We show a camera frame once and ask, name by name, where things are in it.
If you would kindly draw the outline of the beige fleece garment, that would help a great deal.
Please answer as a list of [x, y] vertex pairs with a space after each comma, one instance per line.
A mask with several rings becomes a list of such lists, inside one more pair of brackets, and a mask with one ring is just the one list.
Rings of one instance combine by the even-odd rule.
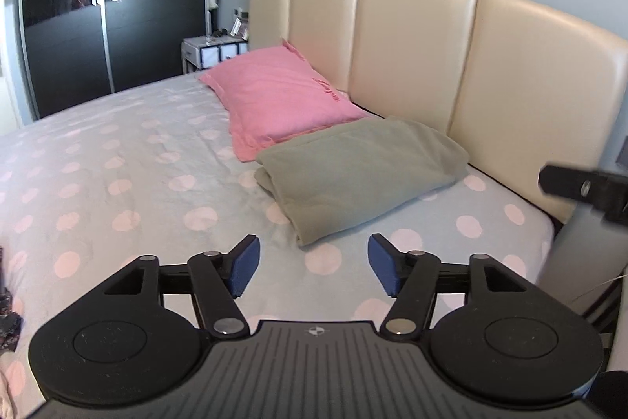
[[463, 180], [468, 162], [423, 123], [371, 117], [261, 151], [254, 177], [308, 246]]

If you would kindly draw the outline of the dark patterned garment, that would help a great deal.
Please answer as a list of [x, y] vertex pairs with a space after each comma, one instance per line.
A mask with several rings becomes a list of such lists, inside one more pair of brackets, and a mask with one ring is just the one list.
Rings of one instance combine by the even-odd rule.
[[5, 285], [4, 271], [0, 280], [0, 350], [15, 352], [22, 328], [22, 318], [13, 310], [13, 295]]

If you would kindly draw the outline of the cream padded headboard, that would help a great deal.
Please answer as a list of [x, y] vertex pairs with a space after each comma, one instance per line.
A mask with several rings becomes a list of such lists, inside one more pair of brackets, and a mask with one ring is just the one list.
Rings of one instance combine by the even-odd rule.
[[627, 90], [622, 38], [529, 0], [249, 0], [250, 47], [281, 42], [563, 222], [574, 205], [544, 195], [539, 171], [598, 165]]

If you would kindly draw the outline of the polka dot bed sheet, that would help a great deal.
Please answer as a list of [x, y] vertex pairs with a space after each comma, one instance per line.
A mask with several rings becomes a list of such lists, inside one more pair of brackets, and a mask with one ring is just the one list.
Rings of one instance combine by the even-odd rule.
[[254, 170], [233, 153], [224, 107], [191, 75], [115, 93], [2, 138], [2, 272], [22, 330], [1, 370], [17, 417], [42, 404], [28, 363], [39, 326], [143, 254], [183, 264], [254, 234], [260, 266], [239, 300], [251, 324], [380, 322], [390, 299], [368, 265], [371, 234], [446, 263], [487, 253], [529, 280], [553, 239], [545, 214], [471, 170], [446, 191], [300, 248]]

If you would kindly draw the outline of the pink pillow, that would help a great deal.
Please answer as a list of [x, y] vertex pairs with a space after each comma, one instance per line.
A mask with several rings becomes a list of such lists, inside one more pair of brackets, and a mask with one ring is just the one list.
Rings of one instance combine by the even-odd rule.
[[368, 116], [286, 40], [233, 57], [200, 82], [228, 112], [232, 148], [244, 163], [296, 136]]

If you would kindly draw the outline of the white bedside table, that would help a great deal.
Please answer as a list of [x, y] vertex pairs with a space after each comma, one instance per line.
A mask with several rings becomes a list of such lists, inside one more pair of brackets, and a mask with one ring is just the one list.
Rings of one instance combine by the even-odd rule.
[[184, 74], [214, 66], [248, 52], [245, 39], [225, 36], [196, 36], [181, 42], [181, 62]]

